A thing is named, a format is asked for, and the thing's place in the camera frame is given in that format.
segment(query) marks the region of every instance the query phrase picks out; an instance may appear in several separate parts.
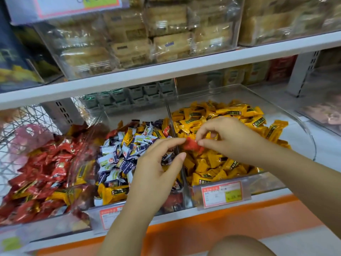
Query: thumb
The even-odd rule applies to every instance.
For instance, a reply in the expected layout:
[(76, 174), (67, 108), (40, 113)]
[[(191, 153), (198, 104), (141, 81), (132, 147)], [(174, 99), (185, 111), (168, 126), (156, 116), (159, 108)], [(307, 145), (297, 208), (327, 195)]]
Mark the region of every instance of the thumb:
[(162, 175), (162, 177), (164, 178), (164, 183), (166, 185), (170, 185), (173, 186), (174, 181), (176, 179), (176, 176), (178, 175), (178, 173), (180, 172), (182, 165), (183, 165), (183, 161), (186, 158), (186, 153), (180, 153), (178, 154), (172, 164), (169, 166), (168, 170), (166, 172), (164, 172), (164, 174)]
[(205, 148), (212, 149), (221, 154), (227, 149), (226, 144), (223, 141), (217, 141), (212, 139), (201, 139), (198, 141), (198, 145), (201, 145)]

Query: candy bin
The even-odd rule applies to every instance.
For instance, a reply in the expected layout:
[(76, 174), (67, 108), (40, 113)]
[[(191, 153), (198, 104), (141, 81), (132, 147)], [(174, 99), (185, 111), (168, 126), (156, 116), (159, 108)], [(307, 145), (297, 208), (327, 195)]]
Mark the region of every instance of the candy bin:
[[(187, 138), (179, 150), (187, 153), (183, 164), (186, 182), (194, 206), (200, 209), (249, 200), (252, 195), (285, 187), (257, 165), (198, 146), (196, 132), (207, 120), (236, 117), (269, 141), (315, 158), (314, 140), (304, 123), (240, 84), (212, 89), (209, 94), (180, 95), (168, 102), (174, 132)], [(206, 138), (219, 136), (209, 132)]]
[[(97, 153), (79, 160), (73, 173), (74, 184), (85, 181), (84, 185), (91, 186), (89, 194), (93, 196), (76, 202), (75, 206), (90, 216), (95, 234), (107, 231), (113, 222), (112, 217), (122, 209), (129, 196), (138, 158), (158, 138), (174, 136), (164, 100), (123, 106), (107, 116), (111, 131), (98, 146)], [(164, 155), (161, 162), (164, 171), (174, 157), (174, 151)], [(181, 175), (174, 180), (171, 193), (157, 215), (184, 209)]]
[[(105, 131), (99, 120), (91, 120), (94, 126), (71, 125), (62, 134), (40, 106), (1, 111), (3, 244), (6, 244), (3, 239), (15, 239), (20, 247), (35, 240), (90, 229), (88, 216), (71, 207), (80, 190), (87, 187), (73, 189), (70, 172), (78, 158), (82, 159), (85, 140), (93, 142), (85, 146), (93, 153), (94, 144), (104, 140), (109, 130)], [(90, 139), (90, 134), (97, 139)]]

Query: fingernail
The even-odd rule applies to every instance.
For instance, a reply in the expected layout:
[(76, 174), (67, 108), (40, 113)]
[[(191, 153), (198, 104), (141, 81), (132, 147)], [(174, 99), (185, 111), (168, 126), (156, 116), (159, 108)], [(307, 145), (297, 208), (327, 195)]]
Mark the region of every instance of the fingernail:
[(180, 157), (181, 160), (185, 161), (186, 153), (185, 153), (185, 152), (180, 153), (180, 154), (179, 154), (179, 157)]

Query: forearm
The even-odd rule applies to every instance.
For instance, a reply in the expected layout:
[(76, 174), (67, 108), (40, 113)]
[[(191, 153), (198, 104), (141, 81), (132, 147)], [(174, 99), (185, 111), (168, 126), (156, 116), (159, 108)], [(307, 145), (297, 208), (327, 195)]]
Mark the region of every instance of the forearm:
[(278, 177), (341, 238), (341, 173), (276, 145), (265, 156), (260, 167)]
[(152, 214), (142, 213), (134, 205), (126, 203), (110, 227), (98, 255), (140, 256), (152, 218)]

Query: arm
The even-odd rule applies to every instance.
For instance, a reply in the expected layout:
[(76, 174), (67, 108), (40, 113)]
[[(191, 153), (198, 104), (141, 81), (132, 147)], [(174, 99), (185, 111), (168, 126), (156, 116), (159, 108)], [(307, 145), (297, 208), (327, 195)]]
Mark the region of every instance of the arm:
[[(208, 131), (221, 140), (208, 140)], [(302, 203), (341, 239), (341, 173), (271, 143), (234, 118), (209, 120), (198, 130), (199, 145), (254, 165), (278, 177)]]
[(98, 255), (141, 254), (149, 223), (166, 201), (186, 153), (177, 155), (166, 172), (162, 170), (161, 158), (184, 142), (184, 138), (159, 139), (138, 159), (126, 204), (110, 227)]

